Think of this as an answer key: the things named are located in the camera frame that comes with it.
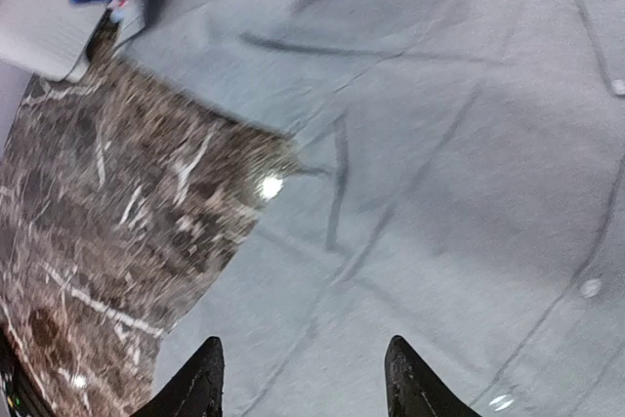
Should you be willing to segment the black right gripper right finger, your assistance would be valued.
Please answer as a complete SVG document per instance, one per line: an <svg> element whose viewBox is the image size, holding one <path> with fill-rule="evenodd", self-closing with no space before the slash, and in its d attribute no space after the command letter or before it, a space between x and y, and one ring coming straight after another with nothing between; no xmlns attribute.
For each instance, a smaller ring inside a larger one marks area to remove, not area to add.
<svg viewBox="0 0 625 417"><path fill-rule="evenodd" d="M392 417L479 417L399 335L387 347L385 381Z"/></svg>

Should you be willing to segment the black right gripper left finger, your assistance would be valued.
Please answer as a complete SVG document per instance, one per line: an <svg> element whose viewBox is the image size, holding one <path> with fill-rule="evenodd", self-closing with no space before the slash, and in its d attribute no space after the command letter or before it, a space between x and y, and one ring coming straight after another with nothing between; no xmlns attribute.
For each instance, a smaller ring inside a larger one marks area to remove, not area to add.
<svg viewBox="0 0 625 417"><path fill-rule="evenodd" d="M222 342L218 337L209 337L162 390L140 408L140 417L222 417L224 373Z"/></svg>

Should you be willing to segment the grey long sleeve shirt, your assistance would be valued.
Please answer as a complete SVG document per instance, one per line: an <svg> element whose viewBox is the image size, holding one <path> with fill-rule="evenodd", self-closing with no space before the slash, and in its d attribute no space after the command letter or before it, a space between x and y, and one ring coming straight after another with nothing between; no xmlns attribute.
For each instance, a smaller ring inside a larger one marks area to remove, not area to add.
<svg viewBox="0 0 625 417"><path fill-rule="evenodd" d="M381 416L400 335L482 416L624 412L624 0L163 0L128 55L300 176L165 338L228 416Z"/></svg>

